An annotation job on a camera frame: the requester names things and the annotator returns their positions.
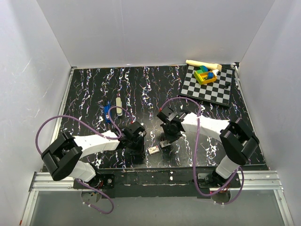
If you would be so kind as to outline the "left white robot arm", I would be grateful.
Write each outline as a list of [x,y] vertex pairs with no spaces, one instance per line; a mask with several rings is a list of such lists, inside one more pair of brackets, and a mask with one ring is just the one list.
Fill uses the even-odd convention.
[[72,136],[63,133],[41,154],[41,158],[54,181],[66,177],[80,179],[89,188],[105,185],[97,167],[80,159],[99,152],[126,149],[133,154],[143,153],[145,131],[139,129],[132,133],[125,130],[121,138],[117,138],[117,130],[112,129],[100,135]]

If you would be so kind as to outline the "blue black stapler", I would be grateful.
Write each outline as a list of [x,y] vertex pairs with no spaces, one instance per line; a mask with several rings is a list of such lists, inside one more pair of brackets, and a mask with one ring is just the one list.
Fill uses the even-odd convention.
[[111,104],[110,104],[110,102],[105,98],[105,99],[103,100],[103,111],[104,111],[105,121],[106,121],[108,124],[111,123],[110,118],[109,118],[109,116],[111,115],[111,114],[109,113],[109,109],[110,109],[110,108],[111,108]]

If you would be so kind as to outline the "brown staple box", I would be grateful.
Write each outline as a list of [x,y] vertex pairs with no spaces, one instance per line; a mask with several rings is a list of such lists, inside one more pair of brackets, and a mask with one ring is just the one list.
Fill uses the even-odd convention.
[[160,141],[160,143],[159,143],[159,146],[161,147],[161,148],[165,148],[165,147],[168,147],[168,146],[170,146],[171,144],[167,141],[167,140],[164,140],[164,141]]

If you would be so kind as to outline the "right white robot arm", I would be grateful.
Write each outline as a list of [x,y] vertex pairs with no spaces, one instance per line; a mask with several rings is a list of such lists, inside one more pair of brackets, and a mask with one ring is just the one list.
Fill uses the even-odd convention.
[[161,127],[170,144],[178,140],[184,132],[204,135],[222,143],[225,157],[211,174],[200,180],[207,185],[226,186],[232,173],[239,166],[246,165],[259,147],[259,139],[241,118],[234,121],[216,120],[197,116],[187,110],[177,113],[170,107],[161,109],[157,117],[162,121]]

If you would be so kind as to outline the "white beige stapler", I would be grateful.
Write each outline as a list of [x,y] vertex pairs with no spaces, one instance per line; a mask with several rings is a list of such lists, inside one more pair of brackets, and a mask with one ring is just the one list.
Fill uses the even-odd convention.
[[122,110],[122,101],[120,97],[116,98],[116,114],[118,117],[121,117],[123,115],[123,110]]

